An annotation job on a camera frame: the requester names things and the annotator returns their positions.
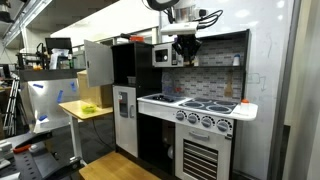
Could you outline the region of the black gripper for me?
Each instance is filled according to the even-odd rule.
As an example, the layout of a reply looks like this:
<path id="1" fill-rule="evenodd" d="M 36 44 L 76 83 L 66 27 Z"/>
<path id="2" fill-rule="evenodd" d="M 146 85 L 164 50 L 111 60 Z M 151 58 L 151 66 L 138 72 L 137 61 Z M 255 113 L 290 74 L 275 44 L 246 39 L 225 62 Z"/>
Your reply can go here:
<path id="1" fill-rule="evenodd" d="M 191 61 L 197 60 L 197 51 L 199 50 L 202 42 L 199 41 L 194 34 L 191 35 L 178 35 L 172 47 L 177 53 L 182 54 L 184 64 L 188 64 L 188 54 L 191 56 Z"/>

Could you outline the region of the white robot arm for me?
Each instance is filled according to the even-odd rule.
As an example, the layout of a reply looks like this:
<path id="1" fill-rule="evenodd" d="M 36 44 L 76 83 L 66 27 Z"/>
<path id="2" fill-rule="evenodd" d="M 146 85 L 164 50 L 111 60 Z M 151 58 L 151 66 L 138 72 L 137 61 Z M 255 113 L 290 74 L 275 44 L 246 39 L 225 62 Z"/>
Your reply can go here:
<path id="1" fill-rule="evenodd" d="M 160 32 L 162 35 L 176 35 L 172 44 L 174 50 L 183 57 L 184 62 L 192 64 L 201 42 L 196 39 L 200 22 L 200 9 L 195 0 L 146 0 L 149 7 L 156 11 L 168 11 L 169 24 Z"/>

